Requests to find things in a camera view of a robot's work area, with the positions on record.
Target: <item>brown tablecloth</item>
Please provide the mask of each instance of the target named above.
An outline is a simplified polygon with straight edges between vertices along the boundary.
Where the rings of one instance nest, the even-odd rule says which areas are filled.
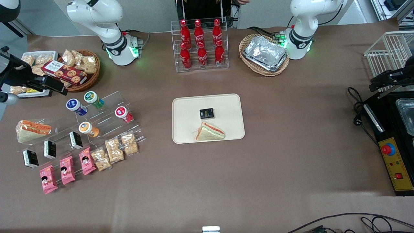
[[[169,33],[152,34],[142,58],[125,67],[109,60],[97,36],[29,36],[30,51],[97,53],[101,79],[92,90],[100,96],[121,91],[147,140],[139,155],[112,170],[45,195],[38,172],[24,167],[16,152],[15,125],[59,119],[69,114],[66,100],[84,93],[8,107],[0,122],[0,231],[182,233],[218,225],[224,233],[287,232],[342,212],[412,222],[414,198],[394,196],[378,149],[352,123],[353,101],[346,95],[348,86],[371,95],[362,53],[397,29],[395,20],[320,27],[311,51],[273,78],[239,58],[239,42],[253,33],[247,29],[229,30],[228,70],[190,74],[176,73]],[[174,144],[175,98],[226,93],[241,98],[243,139]],[[356,216],[321,224],[362,230]]]

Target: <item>white robotic arm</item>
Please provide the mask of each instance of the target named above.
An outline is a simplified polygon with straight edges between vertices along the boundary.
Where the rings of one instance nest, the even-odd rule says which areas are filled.
[[[317,15],[336,12],[347,0],[292,0],[290,11],[296,17],[294,28],[286,29],[286,49],[290,59],[305,56],[318,28]]]
[[[69,18],[94,31],[107,47],[109,57],[120,66],[138,58],[138,40],[124,35],[116,25],[123,16],[116,0],[75,0],[67,4]]]

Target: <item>white wire rack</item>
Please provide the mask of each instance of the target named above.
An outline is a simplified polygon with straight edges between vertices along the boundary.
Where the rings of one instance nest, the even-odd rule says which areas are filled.
[[[414,31],[386,32],[365,51],[373,77],[386,70],[403,68],[405,62],[412,56],[414,48]],[[384,92],[392,86],[379,89]]]

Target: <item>white plate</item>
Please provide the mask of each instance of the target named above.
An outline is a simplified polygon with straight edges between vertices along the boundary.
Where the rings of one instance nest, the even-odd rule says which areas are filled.
[[[244,137],[243,114],[238,94],[184,97],[173,101],[173,141],[176,144],[216,141],[195,140],[196,131],[202,122],[200,110],[208,108],[213,108],[215,118],[205,121],[226,133],[222,140]]]

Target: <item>yellow control panel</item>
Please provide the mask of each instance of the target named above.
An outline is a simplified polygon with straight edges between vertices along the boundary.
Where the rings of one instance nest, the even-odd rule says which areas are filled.
[[[413,185],[405,169],[394,138],[380,141],[378,144],[394,189],[396,191],[413,190]]]

